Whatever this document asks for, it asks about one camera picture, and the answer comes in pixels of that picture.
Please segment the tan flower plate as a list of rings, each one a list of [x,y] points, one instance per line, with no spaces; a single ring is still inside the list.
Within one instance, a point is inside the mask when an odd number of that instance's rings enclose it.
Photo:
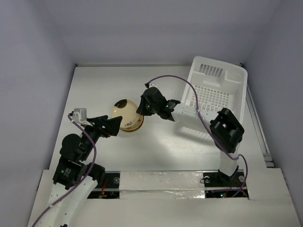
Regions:
[[[124,124],[120,124],[120,129],[125,131],[125,132],[133,132],[138,130],[142,124],[144,122],[144,116],[139,115],[137,120],[135,120],[134,122],[128,122],[128,123],[124,123]]]

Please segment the white plastic dish rack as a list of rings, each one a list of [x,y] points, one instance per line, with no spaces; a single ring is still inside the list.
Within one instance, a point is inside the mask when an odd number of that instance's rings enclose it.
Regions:
[[[187,80],[197,92],[199,107],[218,112],[230,109],[242,123],[247,89],[247,71],[237,65],[196,56]]]

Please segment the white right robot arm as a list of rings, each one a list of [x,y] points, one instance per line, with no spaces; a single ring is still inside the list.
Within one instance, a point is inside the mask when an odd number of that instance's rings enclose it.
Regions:
[[[242,141],[244,128],[231,110],[206,111],[188,106],[178,100],[167,100],[156,87],[150,87],[141,95],[136,111],[142,116],[158,115],[164,120],[177,122],[196,130],[205,130],[220,150],[218,180],[230,185],[238,172],[238,145]]]

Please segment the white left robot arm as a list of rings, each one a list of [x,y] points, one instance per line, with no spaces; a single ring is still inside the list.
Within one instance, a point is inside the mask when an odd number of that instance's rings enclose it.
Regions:
[[[75,114],[68,114],[68,119],[81,134],[63,138],[48,204],[33,222],[34,227],[72,226],[90,193],[106,185],[105,168],[96,164],[96,143],[99,138],[116,136],[123,118],[103,115],[81,121]]]

